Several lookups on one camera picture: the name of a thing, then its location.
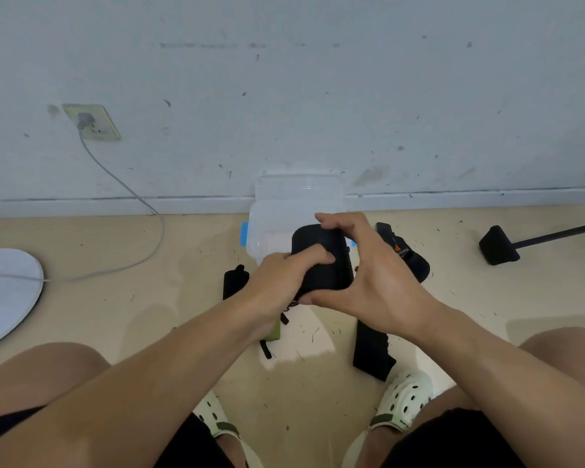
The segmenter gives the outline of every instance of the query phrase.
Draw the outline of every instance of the plastic storage container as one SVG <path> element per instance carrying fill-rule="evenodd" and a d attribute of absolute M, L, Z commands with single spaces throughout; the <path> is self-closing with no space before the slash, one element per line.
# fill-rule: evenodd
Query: plastic storage container
<path fill-rule="evenodd" d="M 273 175 L 256 181 L 247 253 L 259 263 L 271 253 L 289 253 L 297 228 L 317 223 L 314 213 L 344 212 L 344 187 L 334 175 Z"/>

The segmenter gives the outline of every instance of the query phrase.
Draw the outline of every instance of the cable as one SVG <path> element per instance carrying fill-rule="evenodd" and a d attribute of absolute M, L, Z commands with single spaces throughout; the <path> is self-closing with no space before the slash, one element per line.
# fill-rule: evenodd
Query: cable
<path fill-rule="evenodd" d="M 96 164 L 98 164 L 101 167 L 101 169 L 104 172 L 106 172 L 113 179 L 115 179 L 117 182 L 119 182 L 119 184 L 121 184 L 121 186 L 123 188 L 125 188 L 125 190 L 127 190 L 128 192 L 130 192 L 134 198 L 136 198 L 139 202 L 141 202 L 143 205 L 145 205 L 147 208 L 149 208 L 152 212 L 154 212 L 158 216 L 158 218 L 160 219 L 160 224 L 162 226 L 162 231 L 160 233 L 160 239 L 158 240 L 158 243 L 156 244 L 156 247 L 154 248 L 154 250 L 151 253 L 149 253 L 145 258 L 141 259 L 140 261 L 137 261 L 136 263 L 132 263 L 131 265 L 128 265 L 128 266 L 113 267 L 111 269 L 103 269 L 101 271 L 95 271 L 93 273 L 84 274 L 84 275 L 81 275 L 81 276 L 73 276 L 73 277 L 70 277 L 70 278 L 43 279 L 43 278 L 31 278 L 31 277 L 28 277 L 28 276 L 18 276 L 18 275 L 13 275 L 13 274 L 0 274 L 0 278 L 16 278 L 16 279 L 23 279 L 23 280 L 27 280 L 27 281 L 43 281 L 44 283 L 58 283 L 58 282 L 82 281 L 83 279 L 94 278 L 95 276 L 104 276 L 104 275 L 108 275 L 108 274 L 118 273 L 119 271 L 125 271 L 125 269 L 130 269 L 131 267 L 138 266 L 141 263 L 144 263 L 145 261 L 147 261 L 148 259 L 150 259 L 152 256 L 154 256 L 158 252 L 158 250 L 160 249 L 161 244 L 163 244 L 164 233 L 165 233 L 165 226 L 164 226 L 163 216 L 152 205 L 150 205 L 149 203 L 147 203 L 145 201 L 145 199 L 143 199 L 139 194 L 137 194 L 130 187 L 128 187 L 115 174 L 113 174 L 108 169 L 106 169 L 97 160 L 97 158 L 93 155 L 93 153 L 91 151 L 89 151 L 89 148 L 86 147 L 85 138 L 83 138 L 83 136 L 82 136 L 82 130 L 84 130 L 84 128 L 86 128 L 87 126 L 92 125 L 95 122 L 95 119 L 89 113 L 85 113 L 85 114 L 80 113 L 78 115 L 78 117 L 80 118 L 80 121 L 78 122 L 78 137 L 80 137 L 80 143 L 82 144 L 82 147 L 85 149 L 86 153 L 89 155 L 89 157 L 91 157 L 91 159 L 94 160 L 94 162 Z"/>

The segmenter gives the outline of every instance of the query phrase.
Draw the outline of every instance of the white baseboard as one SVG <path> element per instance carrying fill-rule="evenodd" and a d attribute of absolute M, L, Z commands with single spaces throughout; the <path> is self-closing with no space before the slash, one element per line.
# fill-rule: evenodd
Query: white baseboard
<path fill-rule="evenodd" d="M 163 214 L 248 213 L 253 197 L 146 197 Z M 585 203 L 585 189 L 478 190 L 360 194 L 345 197 L 351 212 L 415 208 L 475 208 L 494 206 L 564 205 Z M 142 215 L 149 211 L 133 198 L 67 200 L 0 200 L 0 218 L 30 216 Z"/>

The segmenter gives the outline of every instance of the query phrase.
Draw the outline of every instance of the white crocs shoe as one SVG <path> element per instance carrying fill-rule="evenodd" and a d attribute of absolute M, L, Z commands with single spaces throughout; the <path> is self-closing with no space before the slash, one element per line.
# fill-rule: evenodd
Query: white crocs shoe
<path fill-rule="evenodd" d="M 366 435 L 375 427 L 389 425 L 405 432 L 426 403 L 433 397 L 434 387 L 428 375 L 419 370 L 403 371 L 385 390 L 377 415 L 369 428 L 351 444 L 344 456 L 343 468 L 354 468 L 362 451 Z"/>
<path fill-rule="evenodd" d="M 227 421 L 228 418 L 223 412 L 223 407 L 221 407 L 221 403 L 213 391 L 206 394 L 206 397 L 197 404 L 193 413 L 208 426 L 215 439 L 223 434 L 230 434 L 236 437 L 241 442 L 249 468 L 265 468 L 254 450 L 242 440 L 238 429 Z"/>

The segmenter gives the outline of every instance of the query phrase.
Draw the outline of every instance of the outlet cover plate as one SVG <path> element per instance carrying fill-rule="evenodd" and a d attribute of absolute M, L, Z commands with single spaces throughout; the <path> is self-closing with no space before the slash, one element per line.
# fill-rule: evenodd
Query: outlet cover plate
<path fill-rule="evenodd" d="M 122 139 L 102 105 L 65 103 L 63 110 L 75 126 L 78 126 L 78 113 L 91 113 L 94 116 L 95 123 L 82 130 L 82 136 L 87 140 L 118 141 Z"/>

